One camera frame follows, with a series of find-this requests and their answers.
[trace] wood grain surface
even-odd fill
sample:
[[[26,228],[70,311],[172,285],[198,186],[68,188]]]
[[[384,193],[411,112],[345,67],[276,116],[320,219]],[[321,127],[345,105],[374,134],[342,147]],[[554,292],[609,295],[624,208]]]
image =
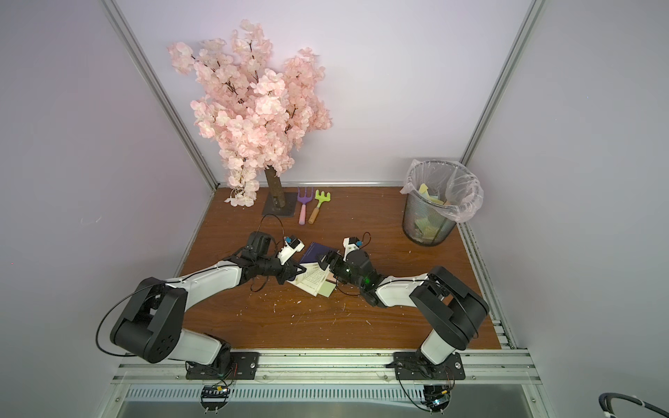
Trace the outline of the wood grain surface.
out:
[[[295,235],[306,247],[313,241],[343,251],[346,237],[371,234],[365,247],[372,264],[384,276],[416,276],[444,266],[480,293],[457,229],[435,247],[414,244],[402,231],[406,196],[397,187],[330,187],[332,201],[322,204],[313,225],[299,225],[301,203],[293,218],[282,218],[284,235]],[[258,228],[268,190],[258,191],[252,207],[232,207],[224,201],[229,189],[214,196],[182,274],[212,266],[246,244]],[[307,205],[309,217],[317,202]],[[267,217],[260,228],[277,239],[281,226]],[[299,260],[304,252],[294,259]],[[395,306],[372,308],[362,298],[335,290],[329,298],[311,296],[292,284],[279,286],[264,278],[220,292],[186,312],[184,327],[222,338],[234,348],[418,348],[431,328],[418,309]],[[352,286],[340,286],[355,294]],[[500,348],[489,318],[469,348]]]

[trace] plastic trash bag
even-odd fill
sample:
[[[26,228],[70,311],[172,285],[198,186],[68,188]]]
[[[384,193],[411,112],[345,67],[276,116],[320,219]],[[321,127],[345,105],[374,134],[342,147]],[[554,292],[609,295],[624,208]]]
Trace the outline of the plastic trash bag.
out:
[[[425,193],[418,193],[422,184],[427,186],[429,199]],[[458,223],[470,220],[483,204],[481,183],[456,161],[413,160],[400,193],[413,193],[440,215]]]

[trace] wire mesh trash can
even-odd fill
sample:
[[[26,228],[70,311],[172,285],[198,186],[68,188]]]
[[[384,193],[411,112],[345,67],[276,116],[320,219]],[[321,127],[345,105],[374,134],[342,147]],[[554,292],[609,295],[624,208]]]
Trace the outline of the wire mesh trash can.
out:
[[[404,234],[426,246],[443,242],[457,223],[471,219],[483,203],[476,176],[454,161],[414,160],[401,192],[407,195]]]

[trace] black cable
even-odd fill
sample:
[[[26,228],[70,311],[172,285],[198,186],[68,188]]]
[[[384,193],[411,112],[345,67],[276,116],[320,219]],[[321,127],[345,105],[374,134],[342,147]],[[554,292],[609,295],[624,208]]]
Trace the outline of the black cable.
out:
[[[272,238],[272,242],[274,243],[274,257],[276,257],[277,255],[279,255],[279,244],[276,242],[274,237],[272,237],[271,235],[270,235],[270,238]]]
[[[655,405],[652,405],[647,402],[643,402],[641,399],[623,395],[621,393],[602,393],[599,396],[599,406],[601,407],[601,410],[604,411],[605,413],[609,413],[613,418],[615,418],[615,415],[613,414],[613,408],[611,407],[611,400],[612,399],[623,399],[624,401],[632,402],[635,403],[641,407],[644,407],[646,409],[650,409],[651,411],[663,416],[669,418],[669,412],[660,409],[656,407]]]
[[[230,367],[230,370],[228,370],[227,374],[226,374],[224,377],[222,377],[221,380],[218,381],[218,383],[216,383],[216,384],[214,384],[214,385],[205,385],[205,386],[202,388],[202,391],[200,391],[200,404],[201,404],[201,405],[203,405],[203,399],[204,399],[203,396],[202,396],[202,392],[203,392],[203,391],[208,391],[208,392],[214,392],[214,391],[216,391],[216,392],[222,392],[222,393],[220,393],[220,394],[218,394],[218,395],[213,395],[213,394],[211,394],[211,393],[208,393],[208,394],[207,394],[207,398],[208,398],[208,399],[224,399],[223,404],[222,404],[220,407],[216,407],[216,408],[215,408],[215,410],[216,410],[217,412],[218,412],[219,409],[221,409],[221,408],[223,408],[224,406],[227,405],[227,403],[228,403],[228,401],[229,401],[229,397],[232,395],[232,389],[230,389],[230,386],[228,385],[228,383],[227,383],[225,380],[226,380],[226,378],[228,378],[228,376],[230,376],[230,374],[231,374],[233,371],[234,371],[235,373],[237,372],[237,364],[234,363],[234,365],[235,365],[235,368],[232,369],[232,367]],[[225,387],[225,391],[219,391],[219,390],[218,390],[218,386],[220,386],[220,383],[223,383],[223,386]]]
[[[190,371],[190,369],[192,369],[193,367],[206,367],[207,369],[209,369],[211,371],[211,374],[216,375],[223,382],[225,382],[224,379],[226,379],[228,376],[230,376],[230,372],[232,372],[232,368],[230,368],[230,370],[228,370],[227,374],[225,374],[225,376],[223,376],[221,373],[218,373],[218,371],[215,368],[209,366],[208,364],[200,364],[200,363],[195,362],[195,361],[187,361],[186,362],[186,371],[187,372]]]
[[[402,385],[402,381],[399,379],[399,372],[397,371],[397,369],[395,369],[395,379],[397,379],[397,382],[399,383],[399,387],[402,388],[402,392],[404,392],[404,395],[406,395],[406,397],[409,398],[409,400],[411,401],[411,403],[413,403],[413,405],[415,407],[417,407],[421,411],[430,412],[430,413],[432,412],[427,408],[419,407],[418,404],[413,401],[413,399],[409,396],[409,393],[404,389],[404,385]]]
[[[360,296],[360,293],[358,293],[357,295],[354,295],[354,294],[351,294],[351,293],[346,293],[343,290],[341,290],[339,288],[339,279],[338,278],[334,278],[334,286],[337,288],[338,291],[342,292],[346,296]]]
[[[281,222],[281,218],[279,218],[278,216],[276,216],[273,213],[268,213],[267,215],[263,215],[262,219],[260,220],[260,223],[258,224],[258,229],[256,229],[256,232],[258,232],[260,230],[260,227],[262,226],[262,221],[264,221],[265,218],[268,217],[268,216],[275,217],[279,221],[279,223],[281,224],[281,240],[283,241],[283,238],[286,236],[286,232],[284,230],[284,223]]]
[[[185,278],[179,280],[179,282],[183,282],[184,280],[186,280],[186,279],[188,279],[188,278],[194,276],[195,274],[208,272],[209,270],[214,270],[215,268],[217,268],[217,267],[210,267],[210,268],[207,268],[207,269],[205,269],[205,270],[200,270],[200,271],[198,271],[198,272],[189,274],[189,275],[186,276]],[[99,325],[98,325],[98,329],[96,329],[96,331],[95,331],[95,345],[98,347],[98,350],[102,351],[104,354],[109,354],[110,356],[114,356],[114,357],[137,357],[135,354],[116,354],[116,353],[114,353],[114,352],[109,352],[109,351],[105,350],[104,348],[102,348],[102,347],[100,346],[100,329],[102,328],[102,324],[104,323],[104,320],[107,319],[107,316],[109,316],[109,314],[111,314],[112,311],[113,311],[114,309],[116,309],[116,307],[117,307],[118,305],[122,304],[126,299],[133,297],[135,294],[137,294],[137,293],[139,293],[139,292],[141,292],[141,291],[143,291],[143,290],[152,288],[153,286],[158,286],[159,284],[166,284],[166,283],[177,283],[177,282],[163,282],[163,283],[155,283],[155,284],[151,284],[151,285],[146,286],[146,287],[143,287],[143,288],[141,288],[141,289],[139,289],[139,290],[135,290],[133,293],[129,294],[129,295],[126,296],[125,298],[119,300],[118,303],[116,303],[115,305],[113,305],[112,308],[109,309],[109,311],[107,311],[107,313],[102,317],[102,320],[100,321],[100,323],[99,323]]]
[[[364,243],[364,242],[365,242],[365,234],[369,235],[369,241],[368,241],[366,244]],[[367,247],[367,246],[369,245],[369,243],[372,242],[372,234],[370,234],[369,232],[365,232],[365,233],[363,234],[362,242],[363,242],[363,246],[360,247],[360,249],[363,249],[363,248]]]
[[[455,376],[455,374],[453,374],[453,370],[451,370],[451,368],[448,367],[448,366],[445,367],[445,371],[446,371],[446,378],[448,379],[448,390],[452,391],[453,388],[455,388],[455,386],[456,386],[456,376]],[[451,385],[451,378],[449,377],[449,374],[448,374],[449,371],[453,375],[453,385]]]
[[[143,291],[143,290],[152,288],[153,286],[156,286],[156,285],[158,285],[158,284],[161,284],[161,283],[152,284],[152,285],[149,285],[149,286],[145,286],[145,287],[143,287],[143,288],[141,288],[141,289],[139,289],[139,290],[135,290],[133,293],[131,293],[131,294],[129,294],[128,296],[126,296],[125,298],[119,300],[117,304],[115,304],[111,309],[109,309],[109,311],[107,311],[107,313],[102,317],[102,320],[100,321],[100,324],[98,325],[98,329],[95,331],[95,345],[98,347],[98,350],[102,351],[104,354],[109,354],[110,356],[114,356],[114,357],[137,357],[137,356],[134,355],[134,354],[116,354],[116,353],[114,353],[114,352],[109,352],[109,351],[105,350],[104,348],[102,348],[102,347],[100,346],[100,328],[102,328],[102,323],[104,323],[104,320],[107,319],[107,316],[109,316],[109,314],[111,314],[112,311],[113,311],[118,305],[122,304],[126,299],[128,299],[128,298],[134,296],[135,294],[137,294],[137,293],[139,293],[139,292],[141,292],[141,291]]]
[[[253,278],[253,280],[251,281],[251,288],[250,288],[250,289],[251,289],[251,292],[254,292],[254,293],[255,293],[255,292],[260,292],[260,291],[262,290],[262,288],[264,288],[265,285],[267,284],[267,282],[269,282],[269,281],[270,281],[270,277],[269,277],[269,276],[265,276],[265,282],[262,284],[262,286],[260,286],[260,289],[258,289],[258,290],[253,290],[253,283],[256,282],[256,278]]]

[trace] white wall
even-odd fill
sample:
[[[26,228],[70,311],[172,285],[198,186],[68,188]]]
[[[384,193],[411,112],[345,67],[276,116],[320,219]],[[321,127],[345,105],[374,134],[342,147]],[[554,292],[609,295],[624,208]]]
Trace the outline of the white wall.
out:
[[[316,93],[333,127],[311,132],[285,181],[398,181],[413,158],[459,159],[529,0],[118,0],[211,170],[227,178],[218,145],[192,125],[195,76],[171,67],[167,46],[229,39],[262,23],[275,68],[303,47],[320,55]]]
[[[470,165],[472,227],[562,418],[605,391],[669,409],[668,21],[665,1],[547,2]]]
[[[0,415],[90,417],[98,321],[173,277],[209,190],[97,2],[3,2],[0,39]]]

